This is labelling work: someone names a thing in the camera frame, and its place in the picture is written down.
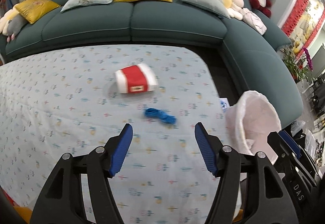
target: metal screw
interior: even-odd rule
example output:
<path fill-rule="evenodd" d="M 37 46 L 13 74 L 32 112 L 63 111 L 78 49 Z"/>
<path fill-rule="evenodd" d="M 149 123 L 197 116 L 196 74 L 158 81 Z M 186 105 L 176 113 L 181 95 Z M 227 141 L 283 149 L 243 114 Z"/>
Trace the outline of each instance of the metal screw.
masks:
<path fill-rule="evenodd" d="M 231 152 L 231 147 L 228 146 L 228 145 L 225 145 L 224 147 L 222 147 L 222 150 L 223 150 L 225 153 L 230 153 L 230 152 Z"/>
<path fill-rule="evenodd" d="M 100 146 L 100 147 L 97 147 L 96 148 L 96 152 L 98 153 L 98 154 L 101 154 L 101 153 L 103 153 L 105 151 L 105 148 L 103 147 L 103 146 Z"/>
<path fill-rule="evenodd" d="M 259 151 L 257 153 L 257 156 L 260 157 L 260 158 L 265 158 L 266 157 L 266 154 L 264 152 L 262 152 L 262 151 Z"/>
<path fill-rule="evenodd" d="M 63 154 L 63 155 L 62 155 L 62 159 L 63 159 L 63 160 L 68 160 L 68 159 L 70 158 L 70 156 L 71 156 L 71 155 L 68 154 L 68 153 Z"/>

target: table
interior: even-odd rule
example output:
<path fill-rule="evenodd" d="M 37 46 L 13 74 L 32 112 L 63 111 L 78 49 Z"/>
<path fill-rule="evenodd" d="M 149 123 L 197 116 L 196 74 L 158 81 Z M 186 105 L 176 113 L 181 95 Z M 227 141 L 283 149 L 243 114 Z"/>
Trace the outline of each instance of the table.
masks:
<path fill-rule="evenodd" d="M 141 62 L 159 89 L 119 94 L 113 73 Z M 0 184 L 19 205 L 35 202 L 63 153 L 88 154 L 128 122 L 133 141 L 109 180 L 124 222 L 204 223 L 218 180 L 206 170 L 194 125 L 229 141 L 215 85 L 195 53 L 155 45 L 70 48 L 1 66 L 0 79 Z M 175 115 L 177 124 L 145 118 L 147 107 Z M 82 185 L 94 221 L 87 178 Z"/>

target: ribbed blue pad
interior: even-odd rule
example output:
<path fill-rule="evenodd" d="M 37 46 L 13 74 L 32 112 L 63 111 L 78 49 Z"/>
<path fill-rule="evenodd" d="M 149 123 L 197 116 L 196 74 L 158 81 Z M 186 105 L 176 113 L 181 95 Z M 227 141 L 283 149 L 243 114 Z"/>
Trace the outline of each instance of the ribbed blue pad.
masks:
<path fill-rule="evenodd" d="M 114 176 L 121 170 L 127 150 L 130 147 L 133 137 L 133 129 L 131 125 L 128 126 L 128 128 L 125 130 L 125 133 L 121 137 L 122 139 L 120 140 L 117 148 L 115 149 L 115 152 L 112 155 L 111 166 L 109 169 L 111 176 Z"/>
<path fill-rule="evenodd" d="M 196 142 L 198 143 L 199 149 L 203 156 L 206 168 L 213 175 L 216 175 L 218 172 L 218 168 L 216 166 L 216 154 L 212 151 L 210 144 L 204 135 L 204 132 L 198 124 L 195 125 L 194 134 Z"/>
<path fill-rule="evenodd" d="M 301 153 L 298 144 L 294 141 L 294 139 L 290 137 L 290 135 L 285 130 L 279 131 L 279 135 L 289 145 L 289 147 L 296 154 L 296 157 L 299 160 L 301 157 Z"/>

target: blue rope bundle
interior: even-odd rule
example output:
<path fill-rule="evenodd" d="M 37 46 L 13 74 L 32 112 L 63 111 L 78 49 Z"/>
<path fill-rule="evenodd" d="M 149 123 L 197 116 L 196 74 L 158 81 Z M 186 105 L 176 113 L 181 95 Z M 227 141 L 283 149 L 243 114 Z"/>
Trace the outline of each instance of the blue rope bundle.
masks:
<path fill-rule="evenodd" d="M 168 115 L 165 111 L 160 109 L 148 108 L 145 110 L 144 115 L 151 118 L 159 118 L 164 123 L 175 124 L 176 117 Z"/>

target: tablecloth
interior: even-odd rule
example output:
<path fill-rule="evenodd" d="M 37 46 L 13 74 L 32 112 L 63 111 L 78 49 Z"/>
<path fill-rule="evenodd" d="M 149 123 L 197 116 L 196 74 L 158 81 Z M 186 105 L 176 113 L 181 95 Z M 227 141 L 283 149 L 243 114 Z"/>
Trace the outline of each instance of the tablecloth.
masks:
<path fill-rule="evenodd" d="M 153 92 L 123 95 L 114 72 L 146 63 Z M 35 201 L 65 152 L 88 154 L 133 126 L 121 171 L 109 180 L 125 223 L 204 223 L 218 180 L 207 171 L 194 125 L 229 144 L 203 60 L 181 47 L 101 45 L 56 50 L 0 67 L 0 184 L 21 206 Z M 147 119 L 163 109 L 176 125 Z M 88 219 L 95 221 L 83 177 Z"/>

